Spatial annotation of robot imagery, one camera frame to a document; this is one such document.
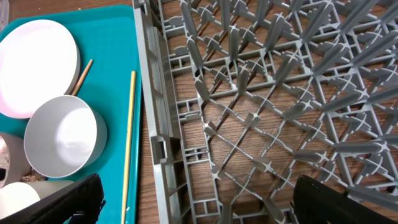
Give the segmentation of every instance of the wooden chopstick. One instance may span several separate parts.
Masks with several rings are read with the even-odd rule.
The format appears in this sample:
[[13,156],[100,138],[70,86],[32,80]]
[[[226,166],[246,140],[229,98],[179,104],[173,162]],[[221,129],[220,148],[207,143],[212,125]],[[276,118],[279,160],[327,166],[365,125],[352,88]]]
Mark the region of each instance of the wooden chopstick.
[[127,120],[127,141],[126,141],[126,156],[124,158],[124,177],[123,177],[123,198],[122,198],[122,222],[126,222],[126,207],[127,195],[129,190],[129,176],[130,176],[130,154],[131,154],[131,132],[132,119],[134,117],[134,95],[136,90],[136,71],[131,72],[130,84],[130,101],[129,101],[129,116]]
[[93,64],[93,59],[91,59],[91,60],[88,62],[88,64],[87,64],[85,70],[84,70],[83,73],[80,75],[79,80],[77,81],[77,83],[76,83],[74,89],[72,90],[72,93],[71,93],[72,96],[77,96],[77,93],[79,92],[79,90],[80,90],[80,88],[81,88],[83,82],[85,81],[85,78],[86,78],[86,76],[87,76],[87,73],[88,73],[88,71],[90,71],[90,68],[91,68],[91,65],[92,65],[92,64]]

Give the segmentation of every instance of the plastic dishwasher rack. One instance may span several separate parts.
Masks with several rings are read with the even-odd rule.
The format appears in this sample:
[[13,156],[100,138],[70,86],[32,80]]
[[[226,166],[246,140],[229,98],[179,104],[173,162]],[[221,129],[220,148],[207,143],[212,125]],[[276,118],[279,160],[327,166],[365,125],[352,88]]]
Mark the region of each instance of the plastic dishwasher rack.
[[[398,96],[395,65],[398,1],[258,0],[256,12],[251,12],[245,0],[208,0],[207,6],[200,6],[198,0],[181,0],[180,16],[170,19],[164,16],[163,5],[166,2],[134,0],[161,223],[185,223],[189,217],[193,223],[206,217],[213,217],[214,222],[220,223],[244,223],[245,218],[260,215],[270,216],[275,223],[297,223],[292,208],[279,208],[273,198],[287,186],[292,189],[292,168],[298,161],[317,170],[320,182],[339,183],[352,199],[367,200],[398,212],[398,172],[391,154],[398,149],[398,135],[391,134],[398,122],[398,104],[393,107],[382,105]],[[384,8],[381,16],[370,13],[376,6]],[[269,16],[272,7],[282,8],[288,13]],[[193,16],[200,17],[199,25],[195,24]],[[234,22],[239,17],[252,25],[236,26]],[[308,25],[303,25],[302,20],[309,21]],[[219,27],[220,32],[211,37],[203,36],[200,31],[209,23]],[[265,41],[256,38],[258,29],[267,30]],[[177,35],[185,35],[186,45],[177,47],[170,54],[168,40]],[[228,40],[227,47],[221,46],[224,39]],[[204,55],[201,55],[197,44],[207,46]],[[248,45],[254,50],[244,50]],[[212,59],[215,52],[223,56]],[[314,62],[314,55],[320,56],[320,60]],[[282,63],[276,66],[275,58]],[[382,66],[369,68],[374,64]],[[197,95],[177,101],[175,79],[186,73],[193,74]],[[205,83],[204,73],[213,74],[210,88]],[[251,81],[255,76],[264,81],[253,84]],[[295,86],[294,82],[299,80],[305,80],[305,84]],[[230,88],[217,91],[220,83]],[[335,86],[330,98],[325,98],[324,86]],[[269,89],[267,95],[255,94],[264,88]],[[294,103],[283,111],[270,100],[271,94],[278,89],[295,97]],[[229,103],[218,101],[226,96],[232,96]],[[258,110],[245,115],[235,112],[234,106],[242,97],[255,102]],[[194,103],[199,107],[191,110]],[[209,105],[223,111],[217,122],[207,121],[203,114]],[[185,106],[188,110],[180,112],[180,108]],[[384,122],[378,121],[375,109],[387,114]],[[266,119],[262,117],[264,111],[281,118],[273,133],[258,125]],[[301,116],[311,111],[320,112],[314,123],[299,121]],[[228,117],[245,127],[237,141],[230,141],[219,132]],[[343,134],[336,132],[335,119],[348,124]],[[205,142],[202,146],[187,148],[185,140],[189,136],[183,134],[181,127],[194,120],[201,122]],[[299,128],[306,135],[298,149],[288,147],[279,137],[287,124]],[[268,139],[259,154],[251,154],[242,147],[241,141],[250,130]],[[347,141],[350,135],[358,132],[369,140]],[[219,164],[212,159],[212,152],[218,149],[210,147],[210,142],[215,139],[231,146]],[[320,141],[324,147],[306,149],[310,141]],[[293,158],[282,172],[276,170],[267,157],[267,152],[273,147],[279,147]],[[177,158],[178,153],[182,153],[182,158]],[[235,153],[252,162],[243,181],[225,169]],[[350,175],[347,158],[363,165],[356,177]],[[195,200],[194,177],[190,168],[201,163],[210,166],[214,197]],[[268,172],[278,180],[266,197],[248,186],[253,173],[258,171]],[[381,175],[385,181],[376,185],[361,184],[361,180],[370,175]],[[240,188],[229,202],[222,202],[219,198],[216,183],[223,179],[230,179]],[[189,203],[184,204],[186,192]],[[259,211],[245,215],[234,213],[232,206],[241,194],[258,198],[261,202]],[[216,203],[212,212],[208,209],[211,202]],[[197,205],[204,208],[203,213],[199,214],[194,209]]]

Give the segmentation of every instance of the plate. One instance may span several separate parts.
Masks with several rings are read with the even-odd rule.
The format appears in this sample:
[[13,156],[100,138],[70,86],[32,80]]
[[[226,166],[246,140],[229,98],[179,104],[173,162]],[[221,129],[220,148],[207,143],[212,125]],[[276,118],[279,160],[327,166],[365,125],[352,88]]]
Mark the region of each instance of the plate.
[[19,26],[0,43],[0,113],[30,118],[48,100],[69,94],[79,71],[67,28],[45,19]]

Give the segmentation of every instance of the wooden stick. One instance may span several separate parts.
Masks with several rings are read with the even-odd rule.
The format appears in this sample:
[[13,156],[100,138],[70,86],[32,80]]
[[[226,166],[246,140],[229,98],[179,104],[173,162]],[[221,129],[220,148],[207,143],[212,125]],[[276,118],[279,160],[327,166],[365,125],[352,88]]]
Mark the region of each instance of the wooden stick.
[[127,195],[129,191],[129,176],[130,176],[130,154],[131,154],[131,131],[132,119],[134,117],[134,93],[136,90],[136,71],[131,72],[130,84],[130,102],[129,102],[129,117],[127,120],[127,141],[126,141],[126,156],[124,158],[124,177],[123,177],[123,198],[122,198],[122,222],[126,222],[126,207]]
[[87,76],[87,73],[88,73],[88,71],[90,71],[90,68],[91,68],[91,65],[92,65],[92,64],[93,64],[93,59],[91,59],[91,60],[88,62],[88,64],[87,64],[85,70],[84,70],[83,73],[80,75],[79,80],[77,81],[75,87],[74,87],[73,90],[72,90],[72,93],[71,93],[72,96],[77,96],[77,93],[79,92],[79,90],[80,90],[80,88],[81,88],[83,82],[85,81],[85,78],[86,78],[86,76]]

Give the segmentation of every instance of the teal tray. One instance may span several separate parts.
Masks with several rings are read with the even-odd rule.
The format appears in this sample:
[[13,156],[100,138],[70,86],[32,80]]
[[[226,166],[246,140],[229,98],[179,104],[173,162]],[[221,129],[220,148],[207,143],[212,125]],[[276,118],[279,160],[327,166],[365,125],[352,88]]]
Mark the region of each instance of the teal tray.
[[[121,221],[130,77],[132,70],[137,71],[126,217],[127,223],[134,223],[142,85],[133,9],[130,6],[112,6],[18,19],[3,30],[0,41],[16,27],[36,19],[57,21],[72,33],[80,50],[81,70],[91,58],[94,59],[78,97],[105,119],[109,133],[108,143],[97,161],[67,179],[78,180],[88,174],[99,174],[106,204],[99,215],[98,223]],[[0,131],[23,138],[27,122],[28,120],[11,119],[0,114]]]

